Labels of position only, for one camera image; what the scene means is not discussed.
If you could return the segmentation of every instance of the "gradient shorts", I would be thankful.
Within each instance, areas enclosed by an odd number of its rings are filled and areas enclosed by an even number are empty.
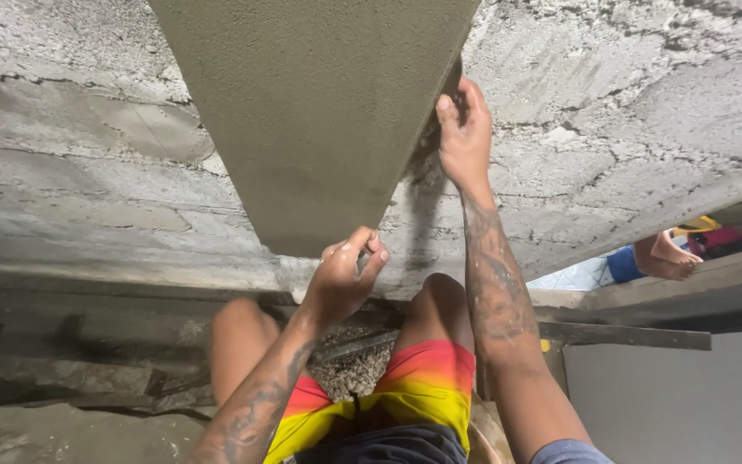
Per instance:
[[[457,432],[468,454],[468,419],[474,355],[448,340],[429,340],[391,357],[374,393],[359,398],[362,411],[377,404],[399,424],[441,424]],[[278,464],[295,452],[311,448],[331,430],[337,417],[353,419],[354,401],[334,403],[311,377],[300,377],[265,464]]]

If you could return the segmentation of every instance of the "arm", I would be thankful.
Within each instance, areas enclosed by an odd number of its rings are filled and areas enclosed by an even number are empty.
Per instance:
[[[511,452],[525,463],[556,440],[590,439],[543,360],[529,291],[491,194],[490,113],[477,84],[463,78],[459,91],[465,95],[464,124],[449,97],[443,95],[437,103],[443,131],[440,157],[462,198],[466,291],[478,361],[487,364]]]
[[[362,252],[371,258],[359,273]],[[316,341],[359,309],[387,259],[377,233],[367,227],[322,252],[303,304],[213,417],[191,453],[191,464],[262,464]]]

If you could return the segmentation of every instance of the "tattoo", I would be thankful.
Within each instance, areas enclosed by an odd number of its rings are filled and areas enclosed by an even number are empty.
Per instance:
[[[482,342],[539,336],[531,297],[514,260],[497,210],[462,194],[466,227],[466,289],[471,326]]]
[[[316,340],[304,343],[283,369],[272,350],[254,367],[213,418],[196,444],[190,464],[262,464],[291,391]]]

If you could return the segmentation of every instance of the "fresh cement plaster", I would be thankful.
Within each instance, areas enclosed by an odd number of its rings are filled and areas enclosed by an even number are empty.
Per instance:
[[[308,258],[379,224],[478,6],[150,4],[262,244]]]
[[[742,200],[742,2],[485,2],[462,58],[526,278]],[[146,3],[0,0],[0,269],[304,293],[316,261],[262,246],[219,155],[139,153],[94,97],[198,117]],[[408,169],[375,292],[462,279],[461,224],[435,159]]]

